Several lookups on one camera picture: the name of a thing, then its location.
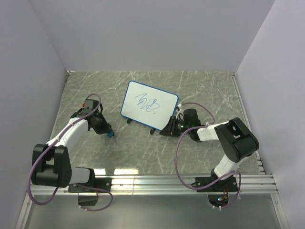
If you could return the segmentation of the blue whiteboard eraser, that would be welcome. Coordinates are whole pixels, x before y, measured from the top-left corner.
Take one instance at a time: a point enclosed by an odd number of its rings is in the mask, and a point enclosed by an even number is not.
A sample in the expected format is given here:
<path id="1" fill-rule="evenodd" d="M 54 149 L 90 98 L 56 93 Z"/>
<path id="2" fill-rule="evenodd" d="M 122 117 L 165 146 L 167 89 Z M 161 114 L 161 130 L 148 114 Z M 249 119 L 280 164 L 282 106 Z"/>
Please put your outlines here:
<path id="1" fill-rule="evenodd" d="M 107 137 L 113 137 L 114 136 L 114 132 L 113 131 L 109 131 L 108 133 L 107 133 Z"/>

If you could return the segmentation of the blue-framed small whiteboard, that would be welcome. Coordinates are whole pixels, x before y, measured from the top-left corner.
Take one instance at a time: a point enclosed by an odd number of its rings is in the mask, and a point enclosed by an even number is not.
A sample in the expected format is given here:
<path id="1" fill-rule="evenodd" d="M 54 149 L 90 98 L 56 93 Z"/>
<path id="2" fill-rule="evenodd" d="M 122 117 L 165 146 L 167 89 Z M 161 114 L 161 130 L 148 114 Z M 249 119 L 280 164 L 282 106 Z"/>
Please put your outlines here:
<path id="1" fill-rule="evenodd" d="M 162 130 L 174 114 L 177 94 L 137 81 L 129 81 L 121 107 L 121 116 Z"/>

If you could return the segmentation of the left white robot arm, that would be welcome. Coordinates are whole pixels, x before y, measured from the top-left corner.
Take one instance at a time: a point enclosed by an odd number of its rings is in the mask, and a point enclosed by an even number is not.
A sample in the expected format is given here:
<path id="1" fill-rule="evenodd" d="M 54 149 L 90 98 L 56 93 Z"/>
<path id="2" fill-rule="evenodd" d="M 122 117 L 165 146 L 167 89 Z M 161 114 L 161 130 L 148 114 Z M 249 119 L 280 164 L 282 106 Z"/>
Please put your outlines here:
<path id="1" fill-rule="evenodd" d="M 69 150 L 81 136 L 93 129 L 96 134 L 112 137 L 112 127 L 101 111 L 88 115 L 88 109 L 75 112 L 68 124 L 46 144 L 37 144 L 32 154 L 31 182 L 34 185 L 66 187 L 79 183 L 80 187 L 91 192 L 96 188 L 96 179 L 91 177 L 88 168 L 72 168 Z"/>

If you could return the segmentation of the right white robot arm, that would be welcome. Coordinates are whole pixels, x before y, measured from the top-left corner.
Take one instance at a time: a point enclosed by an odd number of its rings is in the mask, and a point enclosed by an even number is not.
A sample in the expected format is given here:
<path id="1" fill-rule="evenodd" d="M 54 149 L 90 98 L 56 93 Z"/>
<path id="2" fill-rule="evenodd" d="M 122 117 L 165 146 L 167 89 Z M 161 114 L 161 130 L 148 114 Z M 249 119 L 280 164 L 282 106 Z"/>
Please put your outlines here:
<path id="1" fill-rule="evenodd" d="M 198 118 L 196 109 L 186 109 L 171 116 L 168 124 L 160 131 L 163 136 L 179 137 L 175 150 L 175 171 L 180 182 L 189 189 L 222 191 L 230 184 L 230 179 L 237 172 L 240 164 L 259 149 L 259 141 L 239 118 L 233 118 L 220 124 L 203 125 Z M 212 169 L 210 177 L 205 182 L 186 184 L 178 170 L 177 156 L 180 143 L 185 135 L 189 135 L 195 142 L 218 140 L 224 150 L 224 156 L 219 164 Z"/>

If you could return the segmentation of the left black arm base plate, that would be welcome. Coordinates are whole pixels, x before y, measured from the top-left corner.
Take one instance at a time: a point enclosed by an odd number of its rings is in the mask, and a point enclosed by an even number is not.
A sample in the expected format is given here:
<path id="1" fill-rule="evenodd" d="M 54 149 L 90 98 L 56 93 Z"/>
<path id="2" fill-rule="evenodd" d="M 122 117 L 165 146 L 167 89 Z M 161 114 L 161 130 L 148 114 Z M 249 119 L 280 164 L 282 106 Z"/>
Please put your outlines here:
<path id="1" fill-rule="evenodd" d="M 85 187 L 69 185 L 69 193 L 100 192 L 100 189 L 111 190 L 112 179 L 110 177 L 90 178 L 87 183 L 81 183 Z"/>

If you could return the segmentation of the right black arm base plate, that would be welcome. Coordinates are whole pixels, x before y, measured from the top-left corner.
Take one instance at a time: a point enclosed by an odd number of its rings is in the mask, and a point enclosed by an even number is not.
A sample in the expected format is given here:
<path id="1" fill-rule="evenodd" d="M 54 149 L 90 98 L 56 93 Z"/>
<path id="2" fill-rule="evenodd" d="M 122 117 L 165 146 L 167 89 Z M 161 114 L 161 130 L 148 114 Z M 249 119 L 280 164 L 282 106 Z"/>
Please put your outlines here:
<path id="1" fill-rule="evenodd" d="M 195 182 L 193 182 L 191 185 L 192 187 L 203 187 L 207 186 L 208 184 L 212 183 L 214 180 L 216 180 L 216 177 L 196 177 Z M 236 192 L 238 190 L 238 185 L 236 178 L 234 176 L 230 176 L 227 179 L 220 180 L 213 184 L 212 186 L 197 190 L 197 192 Z"/>

